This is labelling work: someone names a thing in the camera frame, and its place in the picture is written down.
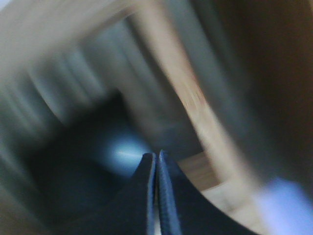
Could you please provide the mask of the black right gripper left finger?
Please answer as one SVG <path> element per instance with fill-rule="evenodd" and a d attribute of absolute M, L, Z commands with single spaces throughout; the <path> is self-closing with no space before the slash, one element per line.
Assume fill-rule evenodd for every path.
<path fill-rule="evenodd" d="M 73 228 L 74 235 L 153 235 L 156 156 L 146 153 L 121 191 L 96 215 Z"/>

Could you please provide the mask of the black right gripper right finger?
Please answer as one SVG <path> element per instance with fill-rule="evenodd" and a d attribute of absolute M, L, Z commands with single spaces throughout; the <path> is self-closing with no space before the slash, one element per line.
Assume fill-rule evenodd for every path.
<path fill-rule="evenodd" d="M 157 161 L 160 228 L 163 235 L 252 235 L 210 201 L 190 182 L 169 154 Z"/>

